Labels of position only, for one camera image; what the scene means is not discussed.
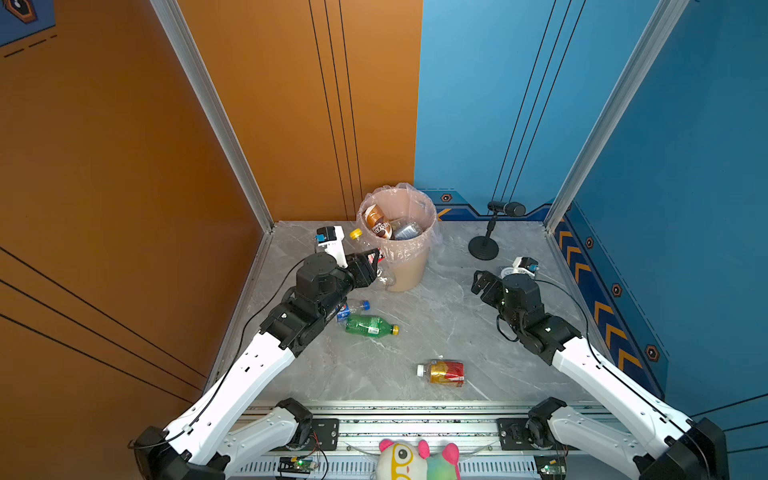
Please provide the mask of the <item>clear bottle red label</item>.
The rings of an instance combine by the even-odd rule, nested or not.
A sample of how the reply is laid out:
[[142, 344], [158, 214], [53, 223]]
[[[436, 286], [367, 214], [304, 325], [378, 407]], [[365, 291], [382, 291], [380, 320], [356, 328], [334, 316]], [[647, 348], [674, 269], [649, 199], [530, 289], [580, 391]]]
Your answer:
[[366, 239], [363, 231], [356, 228], [349, 234], [351, 245], [356, 253], [364, 254], [368, 262], [376, 270], [374, 285], [379, 289], [389, 289], [396, 282], [396, 277], [385, 257], [383, 251], [374, 243]]

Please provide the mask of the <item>small pepsi bottle blue cap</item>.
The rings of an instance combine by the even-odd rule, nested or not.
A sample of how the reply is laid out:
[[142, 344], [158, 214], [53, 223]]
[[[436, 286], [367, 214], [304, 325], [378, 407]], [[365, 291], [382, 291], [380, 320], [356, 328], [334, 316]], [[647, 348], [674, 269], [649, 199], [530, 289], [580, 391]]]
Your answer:
[[337, 321], [344, 322], [350, 315], [362, 314], [369, 311], [371, 304], [368, 300], [348, 300], [337, 312]]

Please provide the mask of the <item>green sprite bottle yellow cap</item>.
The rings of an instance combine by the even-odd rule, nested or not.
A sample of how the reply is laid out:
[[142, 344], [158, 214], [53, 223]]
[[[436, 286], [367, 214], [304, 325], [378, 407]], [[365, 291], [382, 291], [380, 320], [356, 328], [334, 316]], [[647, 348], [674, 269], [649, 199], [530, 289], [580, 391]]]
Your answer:
[[369, 338], [397, 336], [399, 327], [378, 316], [352, 314], [346, 320], [345, 332]]

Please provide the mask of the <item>clear water bottle blue label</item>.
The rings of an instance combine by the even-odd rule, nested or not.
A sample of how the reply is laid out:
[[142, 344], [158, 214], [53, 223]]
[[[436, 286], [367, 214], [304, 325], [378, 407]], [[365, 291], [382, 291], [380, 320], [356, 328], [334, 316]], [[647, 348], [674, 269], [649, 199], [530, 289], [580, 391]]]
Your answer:
[[411, 240], [423, 233], [422, 227], [418, 222], [408, 219], [399, 218], [390, 222], [392, 227], [392, 239], [398, 241]]

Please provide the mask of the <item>brown coffee bottle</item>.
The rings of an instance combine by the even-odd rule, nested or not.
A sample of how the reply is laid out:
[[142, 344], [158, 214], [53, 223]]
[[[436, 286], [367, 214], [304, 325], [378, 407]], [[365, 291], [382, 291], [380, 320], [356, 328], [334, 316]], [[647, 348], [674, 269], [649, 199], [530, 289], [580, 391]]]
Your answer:
[[378, 204], [369, 205], [363, 213], [363, 219], [370, 231], [379, 238], [389, 240], [393, 229], [390, 220]]

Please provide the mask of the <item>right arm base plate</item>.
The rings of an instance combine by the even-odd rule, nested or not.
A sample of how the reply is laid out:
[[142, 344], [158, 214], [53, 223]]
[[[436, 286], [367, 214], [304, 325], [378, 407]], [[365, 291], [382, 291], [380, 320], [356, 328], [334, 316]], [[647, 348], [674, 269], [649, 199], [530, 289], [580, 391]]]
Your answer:
[[497, 436], [503, 451], [542, 450], [577, 451], [577, 448], [559, 442], [553, 430], [544, 421], [536, 418], [499, 418], [496, 420]]

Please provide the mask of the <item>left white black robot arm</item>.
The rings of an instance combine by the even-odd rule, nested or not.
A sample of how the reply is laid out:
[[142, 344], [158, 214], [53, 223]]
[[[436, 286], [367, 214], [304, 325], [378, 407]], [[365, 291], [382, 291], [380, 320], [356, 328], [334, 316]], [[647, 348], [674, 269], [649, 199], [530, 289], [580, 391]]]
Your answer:
[[378, 278], [378, 249], [346, 256], [318, 252], [298, 265], [296, 281], [261, 323], [244, 352], [202, 397], [164, 428], [130, 443], [144, 479], [230, 479], [275, 448], [299, 449], [312, 415], [288, 398], [243, 428], [236, 421], [265, 387], [323, 332], [350, 292]]

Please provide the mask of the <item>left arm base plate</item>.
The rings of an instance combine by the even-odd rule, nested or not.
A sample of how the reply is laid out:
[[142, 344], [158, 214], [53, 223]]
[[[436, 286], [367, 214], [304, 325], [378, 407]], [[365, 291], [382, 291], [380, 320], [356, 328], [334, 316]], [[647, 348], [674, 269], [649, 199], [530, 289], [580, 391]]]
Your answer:
[[302, 421], [289, 443], [288, 450], [312, 450], [320, 448], [323, 451], [335, 451], [339, 440], [340, 421], [338, 418], [313, 418]]

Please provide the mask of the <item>red gold tea bottle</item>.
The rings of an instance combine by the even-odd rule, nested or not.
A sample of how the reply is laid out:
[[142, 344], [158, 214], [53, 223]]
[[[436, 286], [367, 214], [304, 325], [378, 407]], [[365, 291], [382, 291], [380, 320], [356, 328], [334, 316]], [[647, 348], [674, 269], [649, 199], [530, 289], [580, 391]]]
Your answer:
[[435, 359], [418, 364], [416, 375], [430, 384], [461, 388], [465, 382], [465, 366], [459, 361]]

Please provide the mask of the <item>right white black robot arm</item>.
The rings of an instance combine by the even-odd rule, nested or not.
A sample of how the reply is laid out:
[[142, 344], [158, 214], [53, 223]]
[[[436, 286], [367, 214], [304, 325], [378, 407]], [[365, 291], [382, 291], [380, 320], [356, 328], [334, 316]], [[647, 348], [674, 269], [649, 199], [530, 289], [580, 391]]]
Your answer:
[[526, 350], [574, 380], [623, 426], [594, 421], [550, 397], [529, 412], [532, 444], [574, 447], [629, 479], [729, 478], [723, 430], [672, 408], [598, 354], [573, 325], [547, 313], [534, 278], [478, 270], [472, 291]]

